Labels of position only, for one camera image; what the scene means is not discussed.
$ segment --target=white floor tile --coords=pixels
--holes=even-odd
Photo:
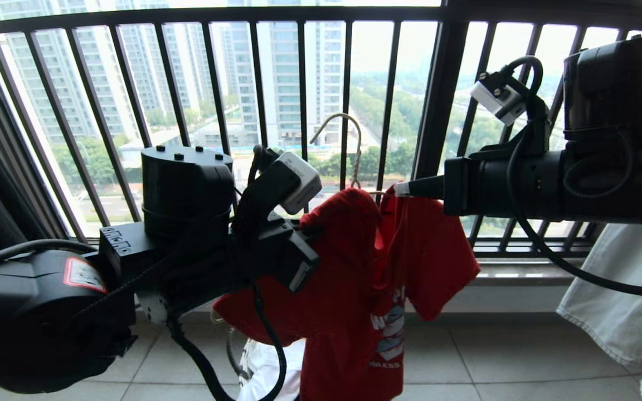
[[[405,383],[472,383],[445,327],[430,322],[405,327]]]
[[[138,335],[138,339],[133,347],[125,353],[125,356],[115,358],[115,362],[102,375],[92,376],[87,380],[98,382],[120,382],[130,383],[137,373],[138,369],[148,355],[150,347],[153,346],[155,339],[160,333],[167,329],[157,325],[136,325],[133,326],[133,334]]]
[[[474,383],[624,376],[585,332],[563,325],[451,328]]]
[[[606,378],[560,382],[476,385],[482,401],[640,401],[633,379]]]
[[[188,325],[183,326],[183,330],[212,363],[220,383],[239,383],[225,351],[226,326]],[[205,382],[193,360],[170,338],[170,333],[164,331],[150,349],[133,383],[202,385]]]
[[[395,401],[481,401],[473,385],[404,385]]]
[[[239,395],[239,385],[223,385],[232,398]],[[205,385],[148,385],[133,383],[123,401],[214,401]]]

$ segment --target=tree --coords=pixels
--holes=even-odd
[[[214,102],[200,102],[200,116],[202,116],[203,119],[208,119],[209,117],[216,116],[216,114],[217,109],[215,108]]]
[[[153,109],[145,112],[145,118],[150,125],[165,125],[166,118],[162,109]]]
[[[193,124],[200,120],[200,112],[195,109],[184,109],[183,112],[187,124]]]
[[[91,180],[97,185],[107,185],[117,183],[115,171],[110,164],[108,152],[105,150],[105,145],[102,140],[91,137],[82,137],[76,139],[76,145],[79,147],[81,157],[84,160],[87,172],[91,176]],[[81,184],[81,176],[76,168],[74,159],[69,152],[66,145],[54,145],[52,147],[53,157],[61,168],[61,172],[66,178],[66,183],[69,185]]]
[[[168,114],[165,114],[165,126],[169,127],[171,125],[175,125],[178,123],[178,119],[175,117],[175,113],[173,112],[168,112]]]
[[[239,96],[237,94],[228,94],[225,96],[225,107],[237,106],[239,104]]]

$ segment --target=robotic arm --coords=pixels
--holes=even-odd
[[[178,318],[260,276],[296,292],[318,264],[310,236],[273,213],[280,204],[298,213],[321,188],[318,173],[293,153],[255,149],[252,181],[231,225],[230,157],[158,146],[142,159],[144,223],[102,228],[98,251],[51,239],[0,252],[1,387],[48,393],[103,373],[135,341],[133,294],[150,320],[168,325],[210,383],[214,371]]]

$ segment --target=high-rise building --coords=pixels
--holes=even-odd
[[[0,19],[98,10],[96,3],[87,0],[0,0]],[[79,28],[76,34],[110,132],[136,137],[138,132],[133,124],[132,110],[124,98],[125,88],[114,61],[115,52],[110,40],[106,40],[105,31]],[[76,136],[99,135],[66,34],[63,31],[41,31],[35,35],[71,131]],[[25,36],[6,35],[6,41],[44,134],[52,142],[63,141],[61,128],[43,89]]]
[[[167,7],[170,7],[169,0],[115,0],[115,8],[119,10]],[[155,27],[126,25],[120,29],[143,109],[161,109],[171,114],[173,104]],[[202,25],[169,23],[163,26],[163,35],[181,106],[199,109],[201,102],[213,101]]]
[[[324,5],[338,0],[228,0],[230,7]],[[267,138],[270,145],[286,147],[301,143],[299,43],[295,22],[260,23],[257,26],[261,76],[264,88]],[[305,30],[307,71],[307,114],[314,130],[330,114],[341,111],[343,23],[309,23]],[[254,85],[251,43],[247,23],[230,23],[222,34],[227,79],[234,79],[241,107],[243,134],[230,135],[232,145],[260,142],[257,96]],[[339,142],[341,125],[329,124],[319,144]]]

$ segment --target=window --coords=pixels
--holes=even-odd
[[[326,39],[341,39],[341,30],[326,31],[324,33]]]
[[[299,67],[297,66],[277,66],[277,74],[297,74]]]
[[[296,32],[283,31],[274,32],[274,39],[277,41],[295,41],[298,37],[296,36]]]
[[[280,94],[298,94],[298,86],[279,86],[277,89]]]
[[[301,106],[282,104],[279,106],[279,111],[301,111]]]
[[[275,43],[274,50],[275,51],[298,51],[299,44],[298,43]]]
[[[277,82],[279,84],[298,84],[299,76],[298,75],[280,75],[280,76],[277,76]]]
[[[279,101],[280,102],[301,102],[301,99],[298,96],[279,96]]]
[[[301,116],[298,114],[280,114],[279,121],[300,121]]]
[[[324,54],[323,59],[327,63],[340,63],[341,55],[336,53],[327,53],[327,54]]]
[[[273,26],[275,28],[278,28],[279,30],[295,30],[296,29],[296,23],[295,22],[274,22]]]
[[[293,54],[277,54],[275,56],[277,63],[298,63],[298,58]]]
[[[237,41],[246,41],[247,32],[246,31],[232,31],[232,39]]]
[[[341,50],[341,42],[326,42],[324,45],[324,49],[327,51],[340,51]]]

